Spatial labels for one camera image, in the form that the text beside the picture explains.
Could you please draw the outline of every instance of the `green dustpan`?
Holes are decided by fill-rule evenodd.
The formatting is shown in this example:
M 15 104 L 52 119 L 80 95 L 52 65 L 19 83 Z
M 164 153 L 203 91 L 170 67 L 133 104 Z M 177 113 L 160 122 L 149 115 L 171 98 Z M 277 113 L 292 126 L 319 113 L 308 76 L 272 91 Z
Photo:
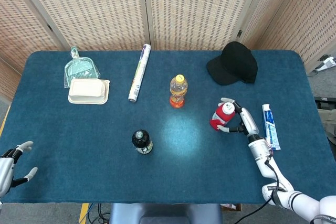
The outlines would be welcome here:
M 88 57 L 79 57 L 78 50 L 76 47 L 71 48 L 71 56 L 73 60 L 68 62 L 64 67 L 64 87 L 69 88 L 71 80 L 74 78 L 78 79 L 91 79 L 99 78 L 100 73 L 93 63 L 93 61 Z

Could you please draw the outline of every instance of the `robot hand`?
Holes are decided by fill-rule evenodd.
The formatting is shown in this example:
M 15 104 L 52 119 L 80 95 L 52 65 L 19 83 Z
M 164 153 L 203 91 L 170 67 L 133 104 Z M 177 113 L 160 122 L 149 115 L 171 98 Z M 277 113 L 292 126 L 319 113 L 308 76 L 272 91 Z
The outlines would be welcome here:
M 23 183 L 29 182 L 37 172 L 37 167 L 34 167 L 23 178 L 14 179 L 14 168 L 18 159 L 23 152 L 29 152 L 32 141 L 25 142 L 21 145 L 17 145 L 15 149 L 9 149 L 0 157 L 0 199 L 9 192 L 11 187 L 16 187 Z
M 271 205 L 292 210 L 311 224 L 336 223 L 336 196 L 324 197 L 320 201 L 317 201 L 299 191 L 295 191 L 291 183 L 278 168 L 269 144 L 258 135 L 259 129 L 250 113 L 233 99 L 221 98 L 221 101 L 222 103 L 219 103 L 218 106 L 225 102 L 231 102 L 235 106 L 235 112 L 239 114 L 242 121 L 239 127 L 235 128 L 223 127 L 221 125 L 217 127 L 227 133 L 243 132 L 249 140 L 248 147 L 262 176 L 272 178 L 276 181 L 262 187 L 264 199 Z

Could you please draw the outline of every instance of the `red can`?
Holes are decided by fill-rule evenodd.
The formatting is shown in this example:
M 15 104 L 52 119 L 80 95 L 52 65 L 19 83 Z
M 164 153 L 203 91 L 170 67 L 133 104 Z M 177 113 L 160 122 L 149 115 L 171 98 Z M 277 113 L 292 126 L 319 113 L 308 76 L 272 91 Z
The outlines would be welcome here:
M 210 125 L 215 130 L 219 131 L 217 125 L 224 126 L 235 116 L 235 114 L 235 106 L 230 102 L 226 102 L 217 108 L 210 120 Z

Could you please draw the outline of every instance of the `floor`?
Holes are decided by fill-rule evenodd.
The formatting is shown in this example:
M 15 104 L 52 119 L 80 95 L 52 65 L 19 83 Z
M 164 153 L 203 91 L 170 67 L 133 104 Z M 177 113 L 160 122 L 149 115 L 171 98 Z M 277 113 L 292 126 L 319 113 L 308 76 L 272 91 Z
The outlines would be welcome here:
M 309 77 L 309 83 L 314 96 L 336 98 L 336 67 L 320 72 L 316 76 Z M 6 114 L 8 106 L 0 100 L 0 125 Z M 243 205 L 242 212 L 223 213 L 223 223 L 234 223 L 242 216 L 256 210 L 259 205 Z M 0 224 L 74 224 L 79 222 L 81 204 L 4 204 L 0 215 Z M 110 210 L 109 204 L 103 204 L 103 212 Z M 90 212 L 90 219 L 93 220 L 98 215 L 96 206 Z M 244 219 L 244 223 L 276 223 L 287 224 L 307 223 L 289 210 L 284 210 L 274 206 L 266 206 L 263 210 Z

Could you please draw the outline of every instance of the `blue table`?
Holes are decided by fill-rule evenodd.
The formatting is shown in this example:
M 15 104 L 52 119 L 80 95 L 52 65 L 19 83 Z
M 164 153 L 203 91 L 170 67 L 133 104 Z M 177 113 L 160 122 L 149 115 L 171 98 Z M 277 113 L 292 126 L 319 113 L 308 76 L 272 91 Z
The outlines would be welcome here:
M 293 51 L 253 51 L 255 84 L 216 84 L 206 63 L 219 51 L 152 51 L 136 103 L 128 101 L 139 51 L 83 51 L 111 80 L 105 105 L 68 102 L 63 88 L 69 52 L 39 51 L 27 60 L 0 150 L 34 141 L 15 176 L 39 168 L 5 202 L 261 203 L 263 178 L 243 134 L 216 132 L 208 120 L 220 97 L 237 100 L 262 129 L 270 103 L 282 150 L 275 159 L 296 190 L 319 200 L 336 194 L 336 166 L 300 57 Z M 169 83 L 188 80 L 185 106 L 169 104 Z M 235 118 L 230 122 L 234 126 Z M 131 143 L 137 129 L 154 143 L 148 155 Z

